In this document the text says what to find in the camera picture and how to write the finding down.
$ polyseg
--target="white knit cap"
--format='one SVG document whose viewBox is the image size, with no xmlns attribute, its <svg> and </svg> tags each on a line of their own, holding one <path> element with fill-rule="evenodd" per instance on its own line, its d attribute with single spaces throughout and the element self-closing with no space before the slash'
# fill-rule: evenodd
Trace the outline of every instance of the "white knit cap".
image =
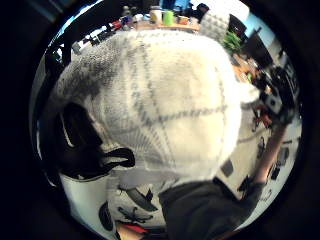
<svg viewBox="0 0 320 240">
<path fill-rule="evenodd" d="M 133 151 L 136 165 L 116 168 L 122 187 L 133 188 L 211 180 L 236 146 L 251 90 L 239 88 L 215 40 L 148 30 L 117 33 L 78 56 L 51 98 L 85 107 L 104 151 Z"/>
</svg>

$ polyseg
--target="dark shirt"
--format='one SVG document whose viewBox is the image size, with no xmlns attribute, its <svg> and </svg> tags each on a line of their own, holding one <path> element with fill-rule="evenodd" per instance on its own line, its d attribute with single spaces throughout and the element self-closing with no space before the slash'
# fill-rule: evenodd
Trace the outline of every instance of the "dark shirt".
<svg viewBox="0 0 320 240">
<path fill-rule="evenodd" d="M 161 193 L 169 239 L 211 240 L 234 230 L 250 216 L 263 187 L 263 183 L 252 184 L 242 200 L 219 182 L 189 183 Z"/>
</svg>

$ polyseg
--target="green cup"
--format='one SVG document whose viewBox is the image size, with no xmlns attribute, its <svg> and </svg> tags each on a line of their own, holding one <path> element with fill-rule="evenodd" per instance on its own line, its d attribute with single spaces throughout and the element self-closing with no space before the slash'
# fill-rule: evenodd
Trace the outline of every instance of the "green cup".
<svg viewBox="0 0 320 240">
<path fill-rule="evenodd" d="M 171 26 L 173 24 L 173 20 L 174 20 L 173 11 L 170 11 L 170 10 L 166 11 L 163 17 L 163 24 L 166 26 Z"/>
</svg>

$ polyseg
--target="computer monitor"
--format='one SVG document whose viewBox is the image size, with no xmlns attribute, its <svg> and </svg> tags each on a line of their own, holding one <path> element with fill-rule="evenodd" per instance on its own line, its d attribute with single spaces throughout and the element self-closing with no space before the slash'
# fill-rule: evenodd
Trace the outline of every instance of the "computer monitor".
<svg viewBox="0 0 320 240">
<path fill-rule="evenodd" d="M 259 64 L 260 68 L 266 68 L 273 63 L 273 59 L 257 31 L 251 34 L 243 45 L 241 52 L 253 58 Z"/>
<path fill-rule="evenodd" d="M 242 37 L 247 27 L 243 22 L 236 16 L 230 14 L 229 27 L 228 30 L 236 33 L 239 37 Z"/>
</svg>

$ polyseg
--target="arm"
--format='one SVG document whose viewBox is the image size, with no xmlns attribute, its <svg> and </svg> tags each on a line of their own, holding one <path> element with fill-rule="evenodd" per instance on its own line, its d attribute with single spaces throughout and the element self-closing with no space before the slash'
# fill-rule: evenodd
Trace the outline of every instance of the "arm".
<svg viewBox="0 0 320 240">
<path fill-rule="evenodd" d="M 258 170 L 253 180 L 254 183 L 266 183 L 269 170 L 277 159 L 286 129 L 287 125 L 276 126 L 276 129 L 269 139 L 266 149 L 262 155 Z"/>
<path fill-rule="evenodd" d="M 143 234 L 137 233 L 121 223 L 116 223 L 116 226 L 122 240 L 140 240 L 143 238 Z"/>
</svg>

